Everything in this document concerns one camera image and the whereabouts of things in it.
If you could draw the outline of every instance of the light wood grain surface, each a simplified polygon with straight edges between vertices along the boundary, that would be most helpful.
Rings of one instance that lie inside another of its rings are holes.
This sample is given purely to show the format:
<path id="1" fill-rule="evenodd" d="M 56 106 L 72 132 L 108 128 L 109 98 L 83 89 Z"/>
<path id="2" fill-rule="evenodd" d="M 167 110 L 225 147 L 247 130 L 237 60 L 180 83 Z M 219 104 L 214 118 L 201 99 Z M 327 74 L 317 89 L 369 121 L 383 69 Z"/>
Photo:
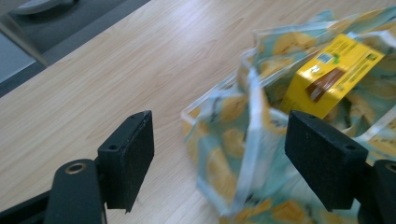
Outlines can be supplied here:
<path id="1" fill-rule="evenodd" d="M 378 0 L 152 0 L 0 99 L 0 210 L 48 190 L 56 169 L 152 110 L 156 153 L 131 214 L 109 223 L 217 223 L 196 189 L 180 111 L 237 68 L 251 31 L 324 9 L 345 17 Z"/>

